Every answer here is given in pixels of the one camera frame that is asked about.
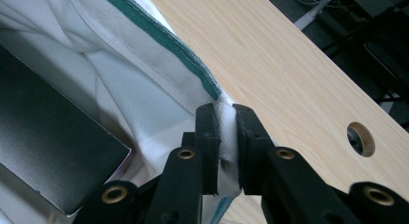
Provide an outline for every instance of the light wood surface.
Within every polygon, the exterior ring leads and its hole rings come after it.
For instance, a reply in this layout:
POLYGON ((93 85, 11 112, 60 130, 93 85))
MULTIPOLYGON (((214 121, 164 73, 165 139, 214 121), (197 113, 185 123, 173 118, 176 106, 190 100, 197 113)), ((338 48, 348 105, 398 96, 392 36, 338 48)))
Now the light wood surface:
MULTIPOLYGON (((346 192, 377 182, 409 200, 408 133, 267 0, 152 1, 235 102, 254 108, 269 134, 327 183, 346 192), (351 148, 352 122, 372 134, 373 156, 351 148)), ((239 198, 225 217, 265 222, 254 203, 239 198)))

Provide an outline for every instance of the black box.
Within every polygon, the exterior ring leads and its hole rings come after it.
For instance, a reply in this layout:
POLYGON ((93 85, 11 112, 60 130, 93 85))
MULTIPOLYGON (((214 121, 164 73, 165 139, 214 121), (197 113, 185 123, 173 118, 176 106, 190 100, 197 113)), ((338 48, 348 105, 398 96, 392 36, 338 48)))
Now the black box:
POLYGON ((65 215, 130 149, 0 46, 0 163, 65 215))

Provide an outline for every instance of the round cable hole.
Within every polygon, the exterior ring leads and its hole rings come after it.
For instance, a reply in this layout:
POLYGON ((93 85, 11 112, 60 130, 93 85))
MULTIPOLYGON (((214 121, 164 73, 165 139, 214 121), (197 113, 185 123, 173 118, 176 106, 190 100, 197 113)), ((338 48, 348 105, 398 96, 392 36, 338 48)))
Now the round cable hole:
POLYGON ((195 156, 195 152, 193 152, 191 150, 180 150, 177 153, 177 157, 182 158, 182 159, 190 159, 193 156, 195 156))
POLYGON ((370 157, 375 153, 375 141, 365 126, 353 122, 349 124, 346 133, 349 144, 357 154, 370 157))
POLYGON ((120 185, 114 185, 107 188, 102 193, 102 202, 105 204, 115 204, 123 200, 126 197, 127 189, 120 185))
POLYGON ((374 187, 365 187, 364 194, 372 202, 381 206, 389 207, 395 203, 394 198, 388 193, 374 187))

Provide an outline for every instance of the hole in table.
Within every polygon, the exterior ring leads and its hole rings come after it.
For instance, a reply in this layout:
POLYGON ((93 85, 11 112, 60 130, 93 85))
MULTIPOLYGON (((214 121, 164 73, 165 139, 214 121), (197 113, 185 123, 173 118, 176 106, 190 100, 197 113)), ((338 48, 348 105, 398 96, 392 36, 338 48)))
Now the hole in table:
POLYGON ((346 132, 349 144, 357 154, 370 157, 375 153, 375 142, 365 126, 358 122, 352 122, 346 132))

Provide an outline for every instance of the white cloth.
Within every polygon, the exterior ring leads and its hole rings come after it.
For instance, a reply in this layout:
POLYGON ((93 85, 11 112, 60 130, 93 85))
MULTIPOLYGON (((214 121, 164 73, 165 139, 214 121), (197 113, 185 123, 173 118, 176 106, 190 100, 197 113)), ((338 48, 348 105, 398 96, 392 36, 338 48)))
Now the white cloth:
MULTIPOLYGON (((220 196, 204 197, 203 219, 217 222, 239 193, 232 101, 150 0, 124 1, 159 20, 163 25, 152 21, 157 32, 183 56, 107 0, 0 0, 0 44, 132 149, 123 179, 137 185, 162 172, 182 133, 194 130, 196 108, 213 102, 222 138, 220 196)), ((72 221, 31 206, 4 181, 0 209, 15 224, 72 221)))
POLYGON ((2 210, 0 210, 0 224, 13 224, 10 218, 2 210))

